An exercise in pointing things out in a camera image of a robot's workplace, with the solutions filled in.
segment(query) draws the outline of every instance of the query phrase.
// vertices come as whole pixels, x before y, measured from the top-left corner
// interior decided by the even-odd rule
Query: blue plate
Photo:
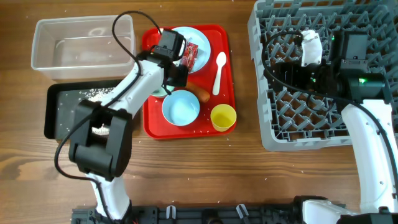
[[[198,98],[187,90],[177,90],[166,96],[162,105],[164,118],[176,126],[192,123],[199,115]]]
[[[182,34],[188,42],[194,43],[198,46],[197,60],[190,73],[199,71],[206,65],[210,58],[211,47],[209,40],[202,32],[192,27],[176,27],[173,30]]]

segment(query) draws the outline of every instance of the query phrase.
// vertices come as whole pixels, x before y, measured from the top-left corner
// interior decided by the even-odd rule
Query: white spoon
[[[213,95],[218,95],[220,93],[220,83],[221,83],[221,69],[226,63],[226,55],[224,52],[220,52],[217,56],[216,63],[218,65],[216,80],[213,85]]]

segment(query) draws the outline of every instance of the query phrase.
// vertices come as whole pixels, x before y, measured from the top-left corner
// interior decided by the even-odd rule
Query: wooden table
[[[160,26],[223,26],[232,50],[238,109],[238,125],[227,136],[156,141],[142,128],[135,131],[132,157],[124,173],[127,193],[134,205],[283,203],[296,195],[321,195],[358,210],[359,179],[351,146],[297,152],[269,152],[263,148],[247,28],[253,1],[3,2],[0,223],[69,223],[73,208],[95,204],[89,182],[68,180],[53,167],[57,143],[44,137],[43,128],[47,88],[54,82],[30,67],[37,21],[113,15],[134,9],[150,14]],[[141,16],[133,18],[140,40],[152,24]],[[67,158],[67,147],[62,151],[60,164],[67,172],[80,174]]]

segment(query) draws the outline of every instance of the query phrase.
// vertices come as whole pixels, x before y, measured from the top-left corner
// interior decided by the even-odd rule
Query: clear plastic bin
[[[116,16],[43,19],[36,25],[31,66],[53,80],[120,77],[133,65],[112,36]],[[131,16],[122,16],[115,33],[135,55]]]

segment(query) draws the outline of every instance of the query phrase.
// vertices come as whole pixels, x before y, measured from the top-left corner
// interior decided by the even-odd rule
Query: gray crate
[[[311,1],[265,0],[254,4],[248,22],[251,57],[257,75],[261,139],[270,151],[320,149],[351,144],[341,115],[334,108],[329,113],[308,109],[307,94],[274,92],[263,76],[262,43],[270,36],[287,30],[314,29],[320,34],[324,58],[328,59],[329,35],[334,30],[361,30],[369,34],[369,72],[381,72],[389,81],[394,124],[398,122],[398,7],[391,1]],[[278,37],[266,50],[267,66],[275,62],[298,60],[302,52],[292,43],[291,35]],[[310,98],[310,106],[326,111],[330,99]]]

